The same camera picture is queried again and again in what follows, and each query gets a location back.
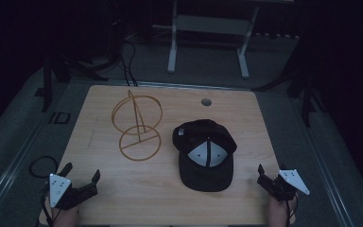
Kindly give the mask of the gold wire hat stand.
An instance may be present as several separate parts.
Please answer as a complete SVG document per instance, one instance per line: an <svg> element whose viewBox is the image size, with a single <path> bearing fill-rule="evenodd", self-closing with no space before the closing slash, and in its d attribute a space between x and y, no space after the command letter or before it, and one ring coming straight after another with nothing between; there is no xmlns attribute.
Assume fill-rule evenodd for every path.
<svg viewBox="0 0 363 227"><path fill-rule="evenodd" d="M128 90L111 113L112 126L119 132L120 153L134 162L144 162L154 157L162 146L162 137L157 128L163 115L162 104L156 97L138 95Z"/></svg>

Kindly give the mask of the person's right hand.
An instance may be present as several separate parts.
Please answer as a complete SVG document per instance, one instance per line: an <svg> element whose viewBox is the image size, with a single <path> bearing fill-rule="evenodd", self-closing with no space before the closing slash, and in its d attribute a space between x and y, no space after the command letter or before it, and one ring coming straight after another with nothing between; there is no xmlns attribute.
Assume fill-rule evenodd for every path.
<svg viewBox="0 0 363 227"><path fill-rule="evenodd" d="M297 207L297 199L294 198L288 203L277 201L273 197L268 198L268 227L286 227L289 216Z"/></svg>

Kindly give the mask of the black metal stand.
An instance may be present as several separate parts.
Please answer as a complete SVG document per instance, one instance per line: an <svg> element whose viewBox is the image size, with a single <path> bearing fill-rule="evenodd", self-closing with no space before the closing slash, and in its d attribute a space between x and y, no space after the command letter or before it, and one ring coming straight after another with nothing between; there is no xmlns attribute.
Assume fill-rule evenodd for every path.
<svg viewBox="0 0 363 227"><path fill-rule="evenodd" d="M48 111L53 100L53 77L52 73L55 73L59 82L67 83L70 81L71 76L67 72L67 68L73 68L78 70L82 75L94 79L107 81L107 78L101 77L97 71L109 68L115 64L114 60L105 61L95 66L85 66L80 61L71 58L61 52L44 52L43 53L43 87L39 88L36 92L36 96L43 98L42 112Z"/></svg>
<svg viewBox="0 0 363 227"><path fill-rule="evenodd" d="M304 125L310 127L310 112L314 109L313 99L317 99L313 93L315 83L316 67L309 64L288 63L282 70L281 75L264 85L254 87L254 92L265 92L288 80L291 81L286 90L290 98L297 98L302 95L301 119Z"/></svg>

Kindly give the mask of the black and white baseball cap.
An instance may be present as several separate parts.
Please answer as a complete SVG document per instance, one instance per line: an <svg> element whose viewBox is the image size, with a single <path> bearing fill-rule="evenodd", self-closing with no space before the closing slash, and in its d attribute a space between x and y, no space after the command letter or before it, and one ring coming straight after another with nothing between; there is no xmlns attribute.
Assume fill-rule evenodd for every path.
<svg viewBox="0 0 363 227"><path fill-rule="evenodd" d="M211 119L179 125L172 143L179 152L182 183L201 192L220 192L233 180L233 154L237 145L228 130Z"/></svg>

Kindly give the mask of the black rectangular frame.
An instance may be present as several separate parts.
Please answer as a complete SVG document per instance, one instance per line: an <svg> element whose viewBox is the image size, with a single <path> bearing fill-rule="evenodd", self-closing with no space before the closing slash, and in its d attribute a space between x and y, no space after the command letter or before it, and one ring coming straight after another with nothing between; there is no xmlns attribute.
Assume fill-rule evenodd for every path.
<svg viewBox="0 0 363 227"><path fill-rule="evenodd" d="M64 112L53 112L48 121L49 124L67 124L70 121L71 114Z"/></svg>

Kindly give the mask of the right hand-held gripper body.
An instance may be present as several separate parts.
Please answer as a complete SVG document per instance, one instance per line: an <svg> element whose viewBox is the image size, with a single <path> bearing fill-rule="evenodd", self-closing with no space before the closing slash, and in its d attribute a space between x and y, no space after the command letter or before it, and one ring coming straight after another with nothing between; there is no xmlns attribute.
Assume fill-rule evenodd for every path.
<svg viewBox="0 0 363 227"><path fill-rule="evenodd" d="M263 179L258 177L257 183L277 201L291 201L297 191L301 191L305 195L310 194L310 190L296 169L279 173L274 179L267 175Z"/></svg>

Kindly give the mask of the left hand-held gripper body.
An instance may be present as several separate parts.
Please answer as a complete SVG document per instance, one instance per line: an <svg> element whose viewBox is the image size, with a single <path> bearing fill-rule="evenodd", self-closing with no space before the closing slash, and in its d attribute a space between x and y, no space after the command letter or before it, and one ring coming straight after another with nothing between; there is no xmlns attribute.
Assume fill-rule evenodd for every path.
<svg viewBox="0 0 363 227"><path fill-rule="evenodd" d="M49 175L49 205L51 208L69 210L98 194L92 182L74 188L72 182L57 174Z"/></svg>

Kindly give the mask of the white metal desk frame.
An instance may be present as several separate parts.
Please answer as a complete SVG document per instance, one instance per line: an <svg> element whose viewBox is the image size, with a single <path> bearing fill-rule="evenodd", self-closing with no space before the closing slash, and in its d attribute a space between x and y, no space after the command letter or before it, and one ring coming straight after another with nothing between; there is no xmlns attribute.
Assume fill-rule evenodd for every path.
<svg viewBox="0 0 363 227"><path fill-rule="evenodd" d="M259 8L254 7L249 20L186 15L178 13L178 0L173 0L171 45L168 56L167 72L174 73L176 70L177 32L179 30L195 31L242 36L243 43L236 49L236 55L241 77L243 79L248 79L250 73L245 54L258 12Z"/></svg>

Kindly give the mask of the person's left hand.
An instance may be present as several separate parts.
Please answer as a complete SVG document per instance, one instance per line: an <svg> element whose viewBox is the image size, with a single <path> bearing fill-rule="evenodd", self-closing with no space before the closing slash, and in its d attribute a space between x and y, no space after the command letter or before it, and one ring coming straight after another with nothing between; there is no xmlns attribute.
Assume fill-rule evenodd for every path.
<svg viewBox="0 0 363 227"><path fill-rule="evenodd" d="M76 227L78 225L79 206L69 210L52 208L53 227Z"/></svg>

